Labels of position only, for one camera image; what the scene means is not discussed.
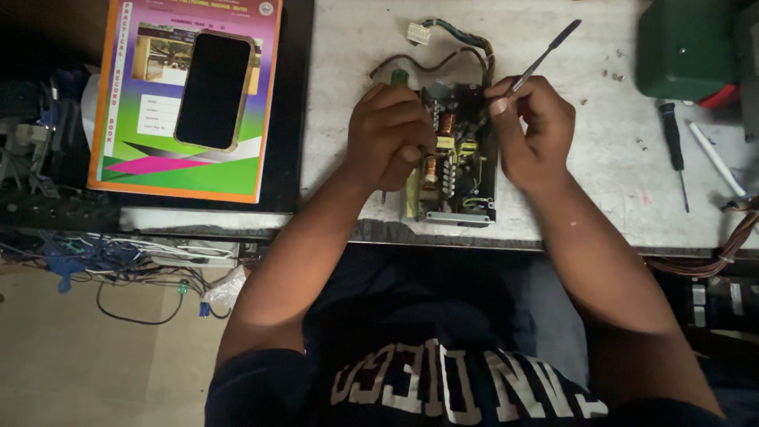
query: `circuit board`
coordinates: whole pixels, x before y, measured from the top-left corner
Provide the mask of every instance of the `circuit board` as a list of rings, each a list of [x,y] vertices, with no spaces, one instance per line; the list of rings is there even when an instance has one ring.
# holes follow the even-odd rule
[[[479,84],[435,81],[420,92],[437,134],[408,178],[405,220],[485,227],[496,221],[497,145],[490,127],[474,130],[485,111]]]

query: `logo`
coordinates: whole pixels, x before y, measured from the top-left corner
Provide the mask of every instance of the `logo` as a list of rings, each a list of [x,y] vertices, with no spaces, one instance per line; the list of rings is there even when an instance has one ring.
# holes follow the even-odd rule
[[[269,2],[264,2],[258,7],[258,11],[261,12],[263,16],[269,16],[274,13],[274,6]]]

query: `blue connector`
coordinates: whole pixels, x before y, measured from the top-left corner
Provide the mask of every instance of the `blue connector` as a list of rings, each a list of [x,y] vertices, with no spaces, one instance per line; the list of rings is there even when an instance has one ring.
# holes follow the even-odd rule
[[[208,304],[208,302],[201,302],[200,303],[200,317],[207,318],[209,315],[211,315],[211,306]]]

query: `plastic bag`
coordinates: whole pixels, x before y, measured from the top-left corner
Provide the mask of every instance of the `plastic bag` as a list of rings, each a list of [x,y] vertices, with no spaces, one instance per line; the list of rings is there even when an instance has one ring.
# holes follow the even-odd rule
[[[245,269],[236,267],[226,277],[214,283],[213,289],[203,294],[203,301],[214,305],[235,306],[240,289],[245,284]]]

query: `white workbench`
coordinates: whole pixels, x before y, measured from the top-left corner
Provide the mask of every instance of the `white workbench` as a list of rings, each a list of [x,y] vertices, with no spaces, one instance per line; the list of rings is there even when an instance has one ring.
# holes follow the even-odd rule
[[[485,36],[495,49],[496,78],[501,78],[522,73],[566,25],[581,18],[583,24],[538,71],[578,111],[569,169],[632,245],[718,246],[742,214],[722,215],[718,211],[733,194],[683,119],[693,119],[717,142],[716,150],[739,179],[748,181],[747,176],[757,176],[749,166],[759,157],[759,145],[743,142],[738,123],[717,124],[708,118],[709,112],[677,102],[685,186],[691,205],[691,213],[685,212],[654,100],[642,96],[633,82],[637,21],[648,4],[633,0],[317,0],[301,194],[304,198],[313,194],[342,159],[348,120],[364,92],[362,81],[368,71],[400,52],[423,64],[436,64],[462,46],[439,28],[433,29],[429,46],[411,46],[405,37],[409,22],[440,17],[461,30]],[[619,58],[618,49],[627,57]],[[409,69],[408,64],[399,64]],[[603,77],[603,70],[609,71],[607,77]],[[626,79],[614,81],[612,73]],[[387,76],[388,70],[376,81]],[[418,77],[423,84],[431,82],[427,76]],[[474,83],[480,79],[480,67],[473,56],[460,55],[435,77]],[[587,103],[581,106],[581,100]],[[759,190],[756,182],[744,184],[747,190]],[[522,196],[502,175],[496,209],[497,224],[485,229],[432,224],[411,224],[410,228],[417,235],[540,239]],[[361,212],[363,219],[385,222],[398,221],[399,215],[398,194],[388,194],[386,204],[381,205],[379,192]],[[219,226],[253,230],[279,228],[287,219],[252,213],[128,209],[124,210],[122,225],[125,229]],[[744,247],[759,248],[759,238],[752,236]]]

